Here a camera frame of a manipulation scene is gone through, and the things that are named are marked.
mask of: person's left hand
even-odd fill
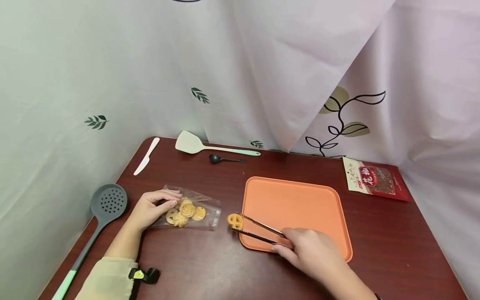
[[[159,190],[146,192],[138,200],[126,224],[133,227],[133,229],[144,231],[161,215],[175,207],[181,197],[182,194],[179,191]],[[162,199],[169,201],[157,206],[158,201]]]

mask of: plastic tray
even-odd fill
[[[242,213],[281,230],[285,227],[310,228],[324,232],[337,245],[345,261],[353,256],[347,224],[338,193],[327,186],[303,182],[251,177],[245,185]],[[279,243],[285,239],[250,221],[243,230]],[[240,234],[241,243],[249,249],[270,252],[272,245]]]

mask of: dark red table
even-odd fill
[[[117,181],[130,207],[103,230],[65,299],[74,299],[144,192],[168,183],[222,202],[215,231],[157,228],[145,233],[140,264],[162,270],[156,285],[141,284],[138,300],[330,299],[322,287],[275,254],[245,249],[226,216],[241,210],[252,176],[333,187],[340,195],[353,246],[351,268],[386,300],[463,300],[457,279],[414,203],[349,192],[341,160],[262,151],[259,157],[229,154],[247,163],[208,161],[210,151],[189,155],[162,138],[138,176],[133,172],[153,138],[145,140]],[[92,220],[39,299],[51,299],[96,227]]]

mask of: snack package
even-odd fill
[[[218,225],[222,212],[219,200],[167,184],[163,188],[180,191],[183,197],[175,208],[162,215],[150,227],[177,226],[213,230]]]
[[[398,167],[343,158],[349,191],[412,202]]]

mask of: black spoon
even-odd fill
[[[230,158],[222,158],[220,157],[220,155],[217,155],[217,154],[210,154],[210,156],[208,157],[208,159],[210,159],[211,162],[213,162],[214,164],[216,164],[217,162],[221,161],[221,160],[226,160],[226,161],[239,161],[241,163],[246,163],[247,161],[245,159],[230,159]]]

